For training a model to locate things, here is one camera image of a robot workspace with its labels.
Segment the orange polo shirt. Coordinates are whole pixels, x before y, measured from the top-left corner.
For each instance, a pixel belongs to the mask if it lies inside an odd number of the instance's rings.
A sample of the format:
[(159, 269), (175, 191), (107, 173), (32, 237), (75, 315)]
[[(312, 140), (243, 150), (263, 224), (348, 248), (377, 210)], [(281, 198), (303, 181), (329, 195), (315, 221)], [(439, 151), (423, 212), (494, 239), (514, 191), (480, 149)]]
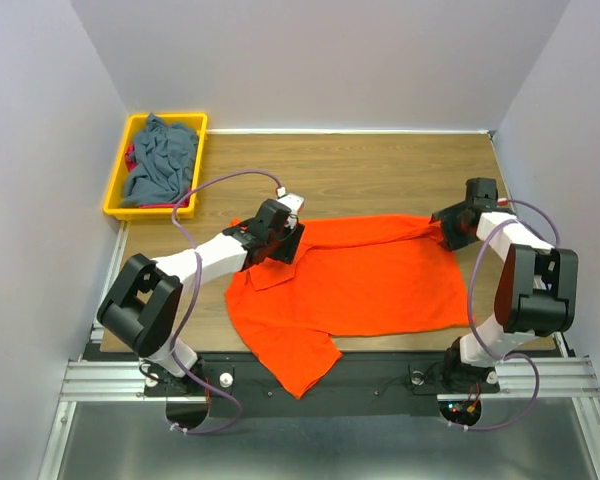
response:
[(295, 398), (340, 359), (336, 337), (440, 331), (468, 324), (467, 291), (439, 224), (406, 215), (308, 221), (289, 265), (235, 274), (229, 318)]

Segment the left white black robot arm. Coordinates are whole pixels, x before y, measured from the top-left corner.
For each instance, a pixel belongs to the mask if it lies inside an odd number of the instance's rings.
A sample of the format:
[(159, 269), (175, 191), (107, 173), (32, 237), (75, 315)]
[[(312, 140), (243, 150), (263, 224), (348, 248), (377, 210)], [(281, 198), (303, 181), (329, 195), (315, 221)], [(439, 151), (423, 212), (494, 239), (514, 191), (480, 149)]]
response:
[(102, 300), (97, 320), (138, 357), (168, 372), (179, 393), (195, 392), (203, 373), (195, 364), (197, 354), (173, 332), (182, 295), (197, 294), (205, 283), (267, 259), (292, 263), (304, 232), (298, 220), (303, 204), (295, 194), (267, 199), (254, 217), (199, 246), (154, 259), (130, 257)]

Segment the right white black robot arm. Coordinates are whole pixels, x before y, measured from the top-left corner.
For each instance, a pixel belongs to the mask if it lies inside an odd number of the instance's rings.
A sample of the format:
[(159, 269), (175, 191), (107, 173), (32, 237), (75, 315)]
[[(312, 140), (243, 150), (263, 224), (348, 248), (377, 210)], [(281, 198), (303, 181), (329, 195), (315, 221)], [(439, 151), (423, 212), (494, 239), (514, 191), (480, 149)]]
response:
[(497, 362), (533, 339), (567, 331), (575, 318), (577, 254), (544, 240), (510, 203), (495, 180), (471, 178), (463, 201), (431, 216), (447, 250), (480, 242), (503, 262), (492, 314), (445, 352), (439, 378), (450, 390), (494, 383)]

